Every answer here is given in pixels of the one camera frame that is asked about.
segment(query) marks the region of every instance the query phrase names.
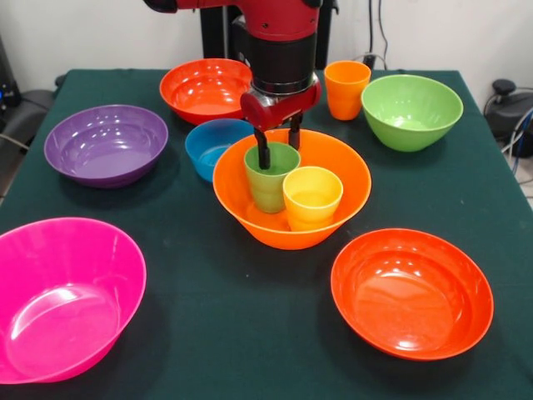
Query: dark green table cover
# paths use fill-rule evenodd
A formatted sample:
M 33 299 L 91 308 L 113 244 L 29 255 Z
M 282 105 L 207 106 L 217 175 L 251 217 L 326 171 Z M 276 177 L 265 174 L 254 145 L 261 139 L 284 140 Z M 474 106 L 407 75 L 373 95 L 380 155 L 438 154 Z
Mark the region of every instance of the dark green table cover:
M 257 242 L 195 174 L 183 147 L 192 126 L 161 100 L 163 73 L 70 72 L 0 207 L 1 233 L 60 216 L 113 223 L 138 242 L 148 269 L 137 315 L 96 367 L 66 382 L 0 387 L 1 399 L 533 398 L 533 214 L 458 72 L 416 72 L 449 85 L 465 104 L 446 138 L 419 153 L 382 146 L 363 115 L 334 120 L 325 97 L 306 115 L 305 128 L 364 157 L 373 188 L 358 215 L 300 252 Z M 48 132 L 72 113 L 110 103 L 165 119 L 170 141 L 157 167 L 112 191 L 59 176 L 43 156 Z M 496 314 L 477 347 L 408 362 L 344 323 L 329 288 L 332 262 L 355 236 L 385 227 L 439 235 L 479 264 Z

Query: orange bowl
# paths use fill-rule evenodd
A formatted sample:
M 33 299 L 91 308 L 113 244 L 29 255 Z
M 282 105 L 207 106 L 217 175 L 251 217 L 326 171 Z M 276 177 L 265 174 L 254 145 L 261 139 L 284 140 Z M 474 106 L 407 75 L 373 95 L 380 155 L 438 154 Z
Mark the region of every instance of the orange bowl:
M 383 229 L 345 246 L 333 299 L 363 339 L 399 358 L 430 361 L 473 348 L 494 315 L 491 287 L 459 248 L 430 234 Z
M 252 71 L 246 64 L 206 58 L 169 71 L 159 92 L 177 115 L 199 125 L 219 118 L 242 118 L 241 95 L 251 81 Z
M 300 135 L 301 165 L 329 169 L 344 185 L 341 204 L 328 227 L 292 232 L 286 212 L 267 214 L 255 207 L 244 166 L 245 153 L 257 144 L 254 136 L 228 148 L 213 176 L 215 194 L 222 206 L 259 242 L 282 250 L 310 248 L 322 242 L 362 209 L 371 191 L 368 166 L 350 146 L 324 133 L 302 129 Z M 288 143 L 288 129 L 268 131 L 266 137 L 269 142 Z

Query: small blue bowl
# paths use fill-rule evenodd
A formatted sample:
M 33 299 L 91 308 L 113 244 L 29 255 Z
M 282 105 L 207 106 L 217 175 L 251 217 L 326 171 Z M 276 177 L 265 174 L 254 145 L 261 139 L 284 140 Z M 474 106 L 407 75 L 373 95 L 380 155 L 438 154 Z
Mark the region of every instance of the small blue bowl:
M 217 119 L 190 131 L 185 150 L 198 175 L 213 182 L 213 171 L 220 156 L 239 140 L 253 135 L 253 126 L 240 119 Z

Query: green bowl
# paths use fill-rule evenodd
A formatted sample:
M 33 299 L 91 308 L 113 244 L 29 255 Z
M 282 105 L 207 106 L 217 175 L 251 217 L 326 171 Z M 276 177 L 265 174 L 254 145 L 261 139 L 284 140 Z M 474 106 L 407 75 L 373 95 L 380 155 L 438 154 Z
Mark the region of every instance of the green bowl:
M 389 148 L 417 152 L 450 131 L 463 103 L 446 85 L 416 75 L 390 75 L 372 81 L 361 102 L 370 128 Z

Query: white wall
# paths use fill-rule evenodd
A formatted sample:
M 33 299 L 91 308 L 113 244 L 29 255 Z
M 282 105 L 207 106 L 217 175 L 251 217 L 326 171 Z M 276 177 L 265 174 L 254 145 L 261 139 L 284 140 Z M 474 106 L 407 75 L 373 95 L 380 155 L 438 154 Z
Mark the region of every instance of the white wall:
M 202 57 L 200 13 L 142 0 L 0 0 L 0 35 L 22 90 L 71 68 L 171 68 Z
M 368 46 L 367 1 L 338 1 L 330 61 Z M 459 69 L 480 105 L 496 78 L 533 86 L 533 0 L 383 0 L 383 11 L 390 68 Z M 198 12 L 163 15 L 142 0 L 0 0 L 0 34 L 23 89 L 52 88 L 70 68 L 171 68 L 202 56 Z M 374 36 L 380 52 L 377 24 Z
M 457 69 L 480 107 L 497 78 L 533 87 L 533 0 L 382 1 L 389 68 Z M 338 2 L 330 61 L 356 57 L 369 43 L 368 1 Z M 377 20 L 377 0 L 374 9 Z M 374 51 L 383 44 L 376 22 Z

